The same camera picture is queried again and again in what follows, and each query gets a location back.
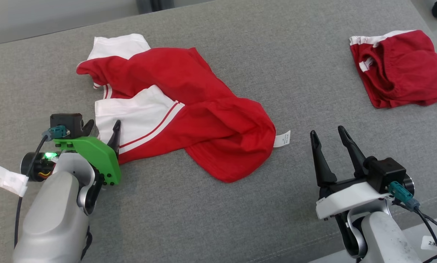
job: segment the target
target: red stripe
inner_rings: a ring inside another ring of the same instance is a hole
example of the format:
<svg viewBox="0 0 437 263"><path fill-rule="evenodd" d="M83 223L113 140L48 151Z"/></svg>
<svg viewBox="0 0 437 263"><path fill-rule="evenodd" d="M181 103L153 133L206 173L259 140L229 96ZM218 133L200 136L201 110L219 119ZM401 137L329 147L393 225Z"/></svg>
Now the red stripe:
<svg viewBox="0 0 437 263"><path fill-rule="evenodd" d="M127 145L133 144L133 143L135 143L135 142L137 142L137 141L139 141L139 140L142 140L143 138L145 138L145 137L151 135L155 130L158 129L158 127L160 127L160 125L162 125L163 122L165 122L165 120L166 120L166 118L168 117L168 115L170 115L171 111L172 111L172 110L176 107L176 105L178 105L178 104L179 104L179 103L175 103L175 104L173 105L173 107L171 107L171 109L166 113L165 118L163 118L163 120L160 122L160 124L159 124L157 127L155 127L155 129L153 129L150 133L147 133L146 135L144 135L144 136L142 136L142 137L140 137L140 138L138 138L138 139L135 139L135 140L133 140L133 141L131 141L131 142L128 142L128 143L126 143L126 144L123 144L123 145L120 146L120 148L123 148L123 147L125 147L125 146L127 146Z"/></svg>

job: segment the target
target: wall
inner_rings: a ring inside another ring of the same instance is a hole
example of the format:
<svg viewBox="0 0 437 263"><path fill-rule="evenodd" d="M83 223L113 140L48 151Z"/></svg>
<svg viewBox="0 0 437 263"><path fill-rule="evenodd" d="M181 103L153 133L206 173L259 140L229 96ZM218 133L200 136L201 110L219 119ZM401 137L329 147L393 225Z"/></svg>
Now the wall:
<svg viewBox="0 0 437 263"><path fill-rule="evenodd" d="M195 5L212 0L175 0L175 7L183 7L185 5Z"/></svg>
<svg viewBox="0 0 437 263"><path fill-rule="evenodd" d="M135 0L0 0L0 43L137 14Z"/></svg>

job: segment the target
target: gray couch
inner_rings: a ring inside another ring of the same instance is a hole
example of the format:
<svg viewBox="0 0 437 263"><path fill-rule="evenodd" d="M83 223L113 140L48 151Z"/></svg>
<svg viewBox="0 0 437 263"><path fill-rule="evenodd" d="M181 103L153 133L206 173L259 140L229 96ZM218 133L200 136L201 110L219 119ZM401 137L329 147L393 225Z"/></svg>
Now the gray couch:
<svg viewBox="0 0 437 263"><path fill-rule="evenodd" d="M376 110L355 69L348 38L421 29L408 0L217 0L0 45L0 165L18 171L49 116L94 118L101 98L75 73L93 37L130 33L151 47L197 47L232 91L260 102L277 133L292 131L252 175L225 184L184 150L122 166L102 191L83 262L307 262L341 250L335 221L318 220L310 130L340 179L352 176L337 126L366 155L391 156L415 180L422 210L437 217L437 104ZM47 144L44 150L53 150ZM30 183L22 220L41 187ZM0 189L0 262L10 262L18 198ZM402 228L419 223L392 209Z"/></svg>

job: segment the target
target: cable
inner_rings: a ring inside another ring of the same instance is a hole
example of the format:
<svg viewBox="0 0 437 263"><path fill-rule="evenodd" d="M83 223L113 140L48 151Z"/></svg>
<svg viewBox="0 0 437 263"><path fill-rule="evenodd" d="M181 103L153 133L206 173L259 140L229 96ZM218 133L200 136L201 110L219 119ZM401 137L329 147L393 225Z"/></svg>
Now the cable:
<svg viewBox="0 0 437 263"><path fill-rule="evenodd" d="M85 243L85 247L82 250L82 255L80 256L80 260L82 260L85 256L85 253L87 253L87 249L90 247L90 245L92 244L92 233L90 233L90 226L88 226L87 228L87 241Z"/></svg>
<svg viewBox="0 0 437 263"><path fill-rule="evenodd" d="M40 144L38 145L37 150L35 151L35 155L33 156L32 161L30 162L30 166L28 166L28 170L25 176L28 177L28 175L30 175L30 171L33 169L33 162L35 162L35 158L37 157L38 153L40 152L40 149L43 146L43 143L45 143L47 138L48 135L44 135L42 140L40 141ZM17 203L17 211L15 211L14 248L15 246L17 246L18 235L19 235L19 218L20 218L21 206L22 206L22 197L19 197L19 201Z"/></svg>
<svg viewBox="0 0 437 263"><path fill-rule="evenodd" d="M421 213L421 211L420 211L419 208L416 207L416 208L415 208L415 211L418 212L417 214L421 217L421 220L423 220L424 224L426 225L426 227L427 227L428 230L429 230L429 233L431 233L431 236L432 236L432 238L434 239L434 243L436 243L436 246L437 246L437 236L435 235L434 231L432 230L431 225L430 225L429 222L426 220L426 218L424 218L424 215Z"/></svg>
<svg viewBox="0 0 437 263"><path fill-rule="evenodd" d="M408 208L407 208L405 205L402 205L401 203L393 202L393 204L394 204L394 205L398 205L398 206L400 206L401 208L404 208L404 209L408 210ZM437 226L437 221L435 221L433 218L431 218L430 216L425 215L425 214L423 214L423 213L422 213L422 215L424 216L424 218L426 218L427 220L430 220L434 225ZM431 262L432 262L433 260L435 260L435 259L437 259L437 255L435 255L435 256L429 258L428 260L424 261L423 263L431 263Z"/></svg>
<svg viewBox="0 0 437 263"><path fill-rule="evenodd" d="M52 173L53 171L49 171L47 174L44 174L44 173L42 173L42 172L39 172L38 173L38 175L40 175L42 178L48 178L48 176L50 176L50 174Z"/></svg>

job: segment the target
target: green led light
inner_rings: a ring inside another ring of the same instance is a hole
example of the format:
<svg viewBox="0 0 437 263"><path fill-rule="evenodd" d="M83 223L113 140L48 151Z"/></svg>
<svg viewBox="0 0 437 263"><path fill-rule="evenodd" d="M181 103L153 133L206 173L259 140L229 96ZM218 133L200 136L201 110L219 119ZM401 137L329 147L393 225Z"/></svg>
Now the green led light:
<svg viewBox="0 0 437 263"><path fill-rule="evenodd" d="M51 160L51 158L58 156L57 153L45 153L45 158Z"/></svg>

